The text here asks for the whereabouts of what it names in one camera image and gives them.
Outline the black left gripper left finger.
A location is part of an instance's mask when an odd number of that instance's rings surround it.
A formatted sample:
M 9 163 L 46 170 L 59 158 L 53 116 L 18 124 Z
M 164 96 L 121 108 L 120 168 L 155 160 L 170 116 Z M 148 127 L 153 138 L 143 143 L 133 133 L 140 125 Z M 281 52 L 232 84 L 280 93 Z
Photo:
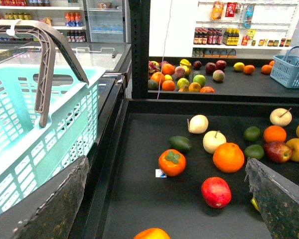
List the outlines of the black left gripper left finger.
M 37 208 L 34 215 L 13 230 L 14 239 L 66 239 L 83 200 L 89 160 L 80 156 L 64 181 Z

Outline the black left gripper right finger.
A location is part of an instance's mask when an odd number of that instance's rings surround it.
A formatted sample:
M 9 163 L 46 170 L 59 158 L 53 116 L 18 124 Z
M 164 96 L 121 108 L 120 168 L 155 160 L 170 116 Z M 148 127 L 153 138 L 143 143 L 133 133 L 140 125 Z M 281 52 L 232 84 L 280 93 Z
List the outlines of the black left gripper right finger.
M 245 167 L 249 189 L 274 239 L 299 239 L 299 186 L 254 158 Z

